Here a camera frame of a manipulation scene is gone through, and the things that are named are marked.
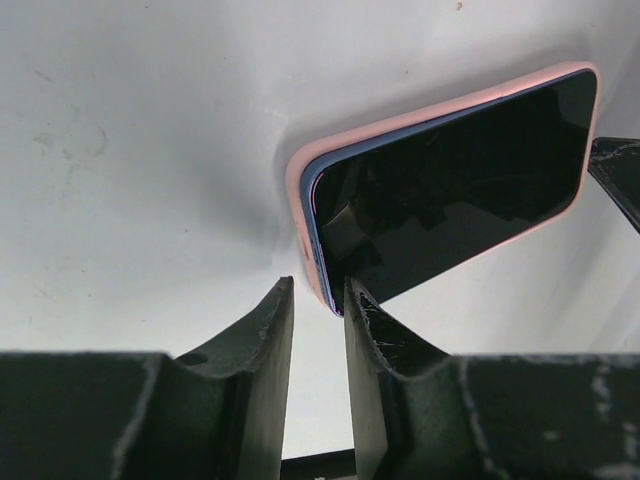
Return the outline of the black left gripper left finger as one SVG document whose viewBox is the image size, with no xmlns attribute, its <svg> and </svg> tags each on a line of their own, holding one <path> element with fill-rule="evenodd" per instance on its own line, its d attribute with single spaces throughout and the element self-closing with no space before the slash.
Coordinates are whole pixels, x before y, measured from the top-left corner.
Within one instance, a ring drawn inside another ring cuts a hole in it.
<svg viewBox="0 0 640 480">
<path fill-rule="evenodd" d="M 294 282 L 197 348 L 5 352 L 5 479 L 276 479 Z"/>
</svg>

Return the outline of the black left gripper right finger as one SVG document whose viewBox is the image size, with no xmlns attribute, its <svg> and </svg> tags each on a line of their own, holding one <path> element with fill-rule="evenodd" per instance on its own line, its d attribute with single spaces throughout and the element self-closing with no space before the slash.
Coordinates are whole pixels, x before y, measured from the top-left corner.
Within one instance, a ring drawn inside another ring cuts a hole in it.
<svg viewBox="0 0 640 480">
<path fill-rule="evenodd" d="M 350 279 L 344 322 L 361 479 L 635 479 L 635 354 L 451 355 Z"/>
</svg>

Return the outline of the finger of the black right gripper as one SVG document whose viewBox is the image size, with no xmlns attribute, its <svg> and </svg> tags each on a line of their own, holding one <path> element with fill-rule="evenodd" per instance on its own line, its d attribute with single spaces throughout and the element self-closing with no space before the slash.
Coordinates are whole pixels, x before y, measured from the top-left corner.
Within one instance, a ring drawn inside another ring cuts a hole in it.
<svg viewBox="0 0 640 480">
<path fill-rule="evenodd" d="M 599 137 L 588 171 L 634 228 L 640 228 L 640 141 Z"/>
</svg>

